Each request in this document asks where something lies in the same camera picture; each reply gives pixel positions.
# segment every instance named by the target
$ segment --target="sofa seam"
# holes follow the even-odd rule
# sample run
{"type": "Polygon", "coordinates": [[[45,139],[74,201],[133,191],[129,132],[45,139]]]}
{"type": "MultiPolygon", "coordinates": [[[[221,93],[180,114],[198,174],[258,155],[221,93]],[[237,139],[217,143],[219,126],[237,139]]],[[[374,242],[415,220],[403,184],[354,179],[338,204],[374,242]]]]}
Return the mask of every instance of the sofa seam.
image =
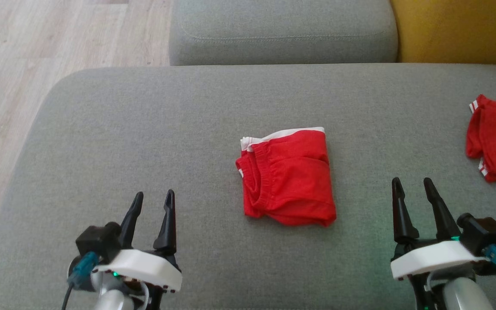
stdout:
{"type": "Polygon", "coordinates": [[[302,40],[338,40],[348,39],[348,38],[360,38],[360,37],[376,37],[388,30],[382,30],[378,33],[368,34],[368,35],[283,35],[283,36],[256,36],[256,37],[197,37],[185,29],[183,22],[179,21],[179,27],[181,31],[193,41],[200,42],[211,42],[211,43],[230,43],[230,42],[270,42],[270,41],[302,41],[302,40]]]}

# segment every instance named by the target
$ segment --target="yellow cushion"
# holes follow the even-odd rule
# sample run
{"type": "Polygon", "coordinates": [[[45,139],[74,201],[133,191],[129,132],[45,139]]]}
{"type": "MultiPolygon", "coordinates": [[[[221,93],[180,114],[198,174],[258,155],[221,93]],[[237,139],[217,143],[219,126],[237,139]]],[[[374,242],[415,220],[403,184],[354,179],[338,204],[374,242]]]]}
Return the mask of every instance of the yellow cushion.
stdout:
{"type": "Polygon", "coordinates": [[[391,0],[401,62],[496,63],[496,0],[391,0]]]}

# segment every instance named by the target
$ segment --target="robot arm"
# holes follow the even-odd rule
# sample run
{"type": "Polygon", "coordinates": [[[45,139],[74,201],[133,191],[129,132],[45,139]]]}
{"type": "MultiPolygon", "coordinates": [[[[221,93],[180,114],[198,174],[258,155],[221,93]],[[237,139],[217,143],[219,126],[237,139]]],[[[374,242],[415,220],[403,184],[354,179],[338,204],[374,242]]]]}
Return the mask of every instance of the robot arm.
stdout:
{"type": "Polygon", "coordinates": [[[80,256],[71,263],[68,282],[76,290],[98,292],[96,310],[158,310],[163,294],[181,290],[183,276],[175,260],[175,193],[167,192],[166,214],[150,251],[131,245],[142,204],[139,192],[122,225],[90,226],[76,239],[80,256]]]}
{"type": "Polygon", "coordinates": [[[394,279],[409,280],[417,310],[492,310],[475,279],[496,275],[496,220],[463,214],[455,222],[431,179],[425,178],[424,185],[434,211],[435,239],[419,239],[401,181],[392,181],[394,279]]]}

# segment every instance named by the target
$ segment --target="gray sofa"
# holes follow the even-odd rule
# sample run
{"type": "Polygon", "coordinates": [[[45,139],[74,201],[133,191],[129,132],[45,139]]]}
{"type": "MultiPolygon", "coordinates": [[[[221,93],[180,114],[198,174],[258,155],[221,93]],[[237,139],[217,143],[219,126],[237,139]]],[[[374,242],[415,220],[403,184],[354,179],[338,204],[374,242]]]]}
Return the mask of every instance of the gray sofa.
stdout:
{"type": "MultiPolygon", "coordinates": [[[[235,15],[238,3],[205,2],[229,10],[215,16],[222,24],[200,17],[197,2],[178,2],[172,63],[394,61],[387,2],[368,0],[374,5],[363,8],[299,1],[306,12],[324,14],[327,24],[305,18],[297,27],[289,17],[301,6],[283,19],[268,14],[278,14],[280,2],[267,2],[259,16],[235,15]],[[185,37],[177,29],[181,16],[189,33],[213,39],[185,37]],[[246,26],[237,28],[237,18],[246,26]],[[271,35],[283,39],[213,41],[261,37],[272,26],[271,35]],[[299,37],[312,33],[334,39],[299,37]],[[290,35],[297,37],[284,39],[290,35]]],[[[496,184],[486,183],[477,161],[465,156],[468,104],[480,93],[496,99],[496,65],[193,65],[75,73],[47,96],[0,207],[0,310],[60,308],[75,238],[89,225],[121,220],[140,190],[144,210],[133,245],[150,249],[169,188],[177,193],[183,288],[164,296],[163,310],[413,308],[410,284],[390,271],[391,180],[401,178],[423,237],[435,234],[424,177],[433,179],[455,216],[496,219],[496,184]],[[327,135],[336,222],[285,227],[244,216],[235,167],[242,136],[313,126],[327,135]]],[[[478,282],[496,307],[496,277],[478,282]]],[[[74,292],[68,309],[90,309],[95,299],[74,292]]]]}
{"type": "Polygon", "coordinates": [[[171,65],[394,62],[388,0],[179,0],[171,65]]]}

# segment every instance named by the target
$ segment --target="white object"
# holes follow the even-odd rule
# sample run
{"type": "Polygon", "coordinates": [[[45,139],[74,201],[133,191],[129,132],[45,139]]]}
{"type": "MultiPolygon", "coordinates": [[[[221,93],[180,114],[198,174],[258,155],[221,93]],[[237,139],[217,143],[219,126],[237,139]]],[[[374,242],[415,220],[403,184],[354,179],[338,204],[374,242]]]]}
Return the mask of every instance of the white object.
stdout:
{"type": "Polygon", "coordinates": [[[148,302],[150,302],[150,293],[145,282],[141,282],[141,287],[143,288],[143,292],[145,293],[145,300],[143,302],[143,307],[141,307],[140,310],[145,310],[148,307],[148,302]]]}
{"type": "Polygon", "coordinates": [[[475,257],[459,241],[443,241],[410,251],[392,261],[390,267],[394,279],[399,279],[481,260],[487,259],[475,257]]]}
{"type": "Polygon", "coordinates": [[[95,310],[134,310],[135,306],[130,296],[119,290],[104,293],[95,304],[95,310]]]}
{"type": "Polygon", "coordinates": [[[480,286],[466,277],[456,278],[445,285],[443,301],[449,310],[493,310],[480,286]]]}
{"type": "Polygon", "coordinates": [[[168,290],[179,292],[183,276],[181,272],[163,257],[145,253],[136,249],[121,250],[108,265],[99,265],[91,274],[93,283],[101,273],[116,272],[120,276],[132,277],[155,286],[167,286],[168,290]]]}

